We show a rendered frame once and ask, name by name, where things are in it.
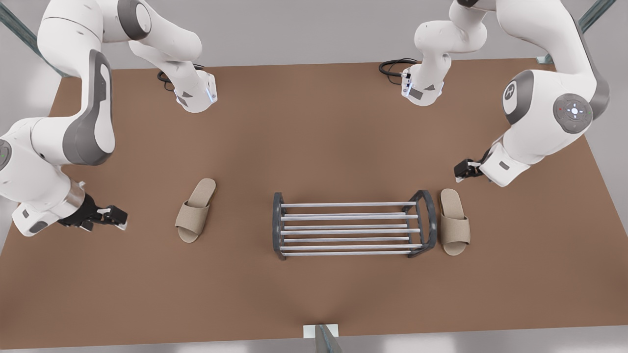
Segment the grey metal shoe rack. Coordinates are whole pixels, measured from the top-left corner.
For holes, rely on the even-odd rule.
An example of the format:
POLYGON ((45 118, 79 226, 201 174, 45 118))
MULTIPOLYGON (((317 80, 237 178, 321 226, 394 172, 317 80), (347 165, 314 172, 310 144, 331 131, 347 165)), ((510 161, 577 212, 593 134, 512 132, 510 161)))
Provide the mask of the grey metal shoe rack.
POLYGON ((417 257, 437 243, 437 211, 427 190, 405 202, 287 203, 273 197, 278 259, 332 255, 417 257))

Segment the beige slipper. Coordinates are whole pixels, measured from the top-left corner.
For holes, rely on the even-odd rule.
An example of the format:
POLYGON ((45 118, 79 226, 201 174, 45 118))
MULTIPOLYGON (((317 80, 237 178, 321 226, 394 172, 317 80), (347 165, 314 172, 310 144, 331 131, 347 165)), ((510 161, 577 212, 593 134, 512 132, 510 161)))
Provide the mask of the beige slipper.
POLYGON ((470 222, 464 213, 460 195, 451 188, 442 190, 440 206, 442 247, 448 255, 459 255, 471 243, 470 222))
POLYGON ((182 204, 175 228, 185 243, 193 243, 202 234, 216 189, 217 183, 213 179, 204 178, 199 181, 189 199, 182 204))

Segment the silver frame post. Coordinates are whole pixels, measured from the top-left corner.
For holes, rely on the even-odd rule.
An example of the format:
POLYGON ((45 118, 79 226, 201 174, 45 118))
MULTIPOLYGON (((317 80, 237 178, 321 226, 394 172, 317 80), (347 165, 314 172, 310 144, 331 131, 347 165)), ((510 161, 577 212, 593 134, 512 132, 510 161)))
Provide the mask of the silver frame post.
MULTIPOLYGON (((584 34, 615 2, 617 0, 595 0, 594 4, 578 20, 578 27, 581 29, 581 33, 584 34)), ((541 65, 554 64, 554 60, 549 53, 545 54, 545 56, 537 56, 536 61, 541 65)))
POLYGON ((9 31, 11 31, 18 39, 20 39, 29 49, 37 54, 46 64, 48 64, 61 77, 70 77, 68 74, 57 69, 48 62, 41 54, 37 45, 36 34, 29 29, 10 9, 0 2, 0 23, 2 23, 9 31))
POLYGON ((343 353, 337 341, 338 337, 338 324, 303 326, 303 338, 314 339, 315 353, 343 353))

